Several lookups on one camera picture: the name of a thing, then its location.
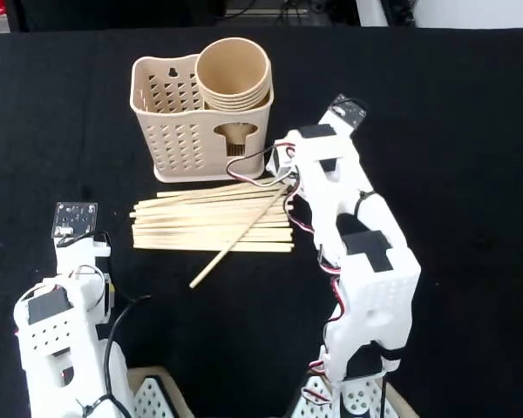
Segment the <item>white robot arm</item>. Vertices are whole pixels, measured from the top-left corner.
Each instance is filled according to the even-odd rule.
[[[399,350],[411,330],[411,301],[420,274],[403,232],[385,200],[374,192],[350,139],[364,117],[356,102],[339,96],[318,125],[290,131],[275,141],[267,167],[276,177],[292,175],[285,182],[299,187],[298,194],[312,212],[311,228],[303,229],[311,229],[316,249],[329,262],[321,265],[336,276],[333,286],[339,303],[324,329],[320,359],[313,362],[314,370],[331,385],[334,414],[339,414],[337,405],[348,401],[341,399],[347,385],[373,381],[398,367]],[[336,226],[341,213],[354,215],[369,231],[342,235]],[[359,367],[357,356],[369,350],[378,353],[366,356],[378,358],[377,367]],[[312,401],[321,404],[317,397]]]
[[[94,403],[93,416],[123,416],[111,401],[96,403],[107,393],[106,340],[98,339],[96,326],[108,322],[113,303],[110,277],[95,266],[96,257],[111,251],[91,233],[96,209],[97,204],[57,205],[52,238],[58,275],[36,284],[14,307],[33,417],[86,416]],[[112,395],[133,413],[126,360],[116,342],[109,365]]]

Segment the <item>black fabric backdrop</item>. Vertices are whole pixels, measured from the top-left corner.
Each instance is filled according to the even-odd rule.
[[[54,272],[60,200],[98,201],[118,285],[157,295],[120,329],[130,367],[165,366],[197,415],[280,415],[295,396],[334,305],[309,237],[231,254],[195,291],[212,253],[132,249],[132,204],[167,189],[132,63],[231,35],[273,61],[268,141],[339,92],[368,105],[363,166],[422,265],[394,386],[422,416],[523,416],[523,30],[297,28],[0,36],[0,416],[29,416],[11,312]]]

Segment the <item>perforated basket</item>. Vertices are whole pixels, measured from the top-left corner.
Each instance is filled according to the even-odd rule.
[[[166,183],[229,179],[225,169],[230,159],[259,152],[265,144],[273,88],[255,109],[206,110],[194,74],[197,57],[143,57],[132,68],[130,106],[149,147],[155,176]],[[223,133],[226,124],[255,128],[243,145],[237,145]],[[240,161],[233,171],[258,177],[263,156]]]

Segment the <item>bundle of chopsticks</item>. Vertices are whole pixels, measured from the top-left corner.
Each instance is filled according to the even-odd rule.
[[[288,253],[292,230],[283,211],[283,185],[249,183],[159,192],[130,217],[134,248]]]

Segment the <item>perforated plate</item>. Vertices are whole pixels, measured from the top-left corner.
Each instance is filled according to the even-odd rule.
[[[157,380],[147,377],[133,397],[136,418],[174,418],[169,401]]]
[[[306,383],[310,388],[325,397],[331,398],[327,387],[319,376],[310,377]],[[330,405],[317,406],[301,397],[290,418],[337,418],[358,417],[379,418],[382,390],[374,381],[348,381],[341,390],[343,407],[336,406],[332,411]],[[391,404],[385,400],[384,417],[398,418]]]

